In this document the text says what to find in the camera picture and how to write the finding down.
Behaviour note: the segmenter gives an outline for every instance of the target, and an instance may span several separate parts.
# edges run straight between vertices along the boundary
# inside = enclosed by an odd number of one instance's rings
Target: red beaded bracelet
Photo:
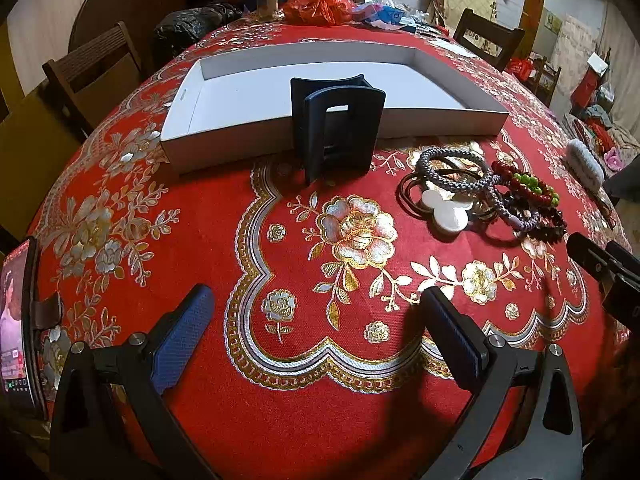
[[[507,186],[512,193],[526,198],[533,205],[556,207],[560,202],[560,196],[551,186],[529,172],[518,173],[518,168],[500,160],[494,160],[491,169],[500,175],[500,184]]]

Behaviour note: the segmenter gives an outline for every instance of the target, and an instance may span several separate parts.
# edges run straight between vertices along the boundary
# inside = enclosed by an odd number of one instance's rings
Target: phone screen
[[[22,330],[22,295],[25,291],[30,241],[7,256],[0,273],[0,374],[6,393],[30,398]]]

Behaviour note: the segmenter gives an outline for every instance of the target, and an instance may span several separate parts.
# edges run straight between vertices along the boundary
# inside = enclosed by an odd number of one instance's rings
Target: white cardboard tray
[[[379,138],[496,136],[508,117],[454,68],[412,47],[357,41],[285,43],[197,60],[160,137],[179,173],[292,149],[292,77],[364,74],[386,92]]]

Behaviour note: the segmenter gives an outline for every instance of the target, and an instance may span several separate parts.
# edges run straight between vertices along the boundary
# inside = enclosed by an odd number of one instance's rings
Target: floral tablecloth
[[[171,174],[159,131],[196,59],[330,40],[421,48],[503,103],[510,118],[494,139],[443,131],[380,144],[366,176],[329,174],[310,187],[291,153]],[[260,91],[243,96],[237,113]],[[564,169],[567,139],[548,113],[511,75],[410,34],[242,20],[220,28],[94,131],[34,220],[40,295],[58,290],[65,303],[62,325],[44,336],[49,399],[73,341],[119,344],[205,283],[216,297],[213,320],[164,398],[227,480],[408,478],[428,463],[468,399],[418,323],[415,305],[431,285],[512,345],[559,342],[583,401],[605,341],[620,334],[600,306],[597,284],[568,259],[564,244],[517,240],[503,222],[445,240],[394,197],[425,146],[455,145],[552,184],[571,232],[601,246],[612,238],[628,245]],[[516,394],[508,404],[515,402]],[[495,450],[508,415],[483,455]],[[135,428],[132,437],[148,453]]]

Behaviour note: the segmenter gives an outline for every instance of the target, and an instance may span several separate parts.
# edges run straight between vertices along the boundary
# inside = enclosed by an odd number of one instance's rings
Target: gray braided bracelet
[[[482,170],[482,178],[473,182],[459,182],[450,178],[445,178],[429,165],[431,159],[443,156],[455,156],[456,158],[464,158],[476,163]],[[424,178],[433,182],[441,189],[452,193],[486,193],[487,202],[489,206],[494,207],[500,218],[502,218],[508,225],[514,230],[520,232],[531,231],[540,222],[540,213],[534,207],[531,207],[530,218],[526,218],[524,215],[516,216],[511,214],[504,203],[498,196],[498,192],[495,189],[495,185],[500,181],[500,175],[495,174],[489,165],[484,161],[480,155],[467,150],[460,150],[459,148],[427,148],[420,154],[415,169]]]

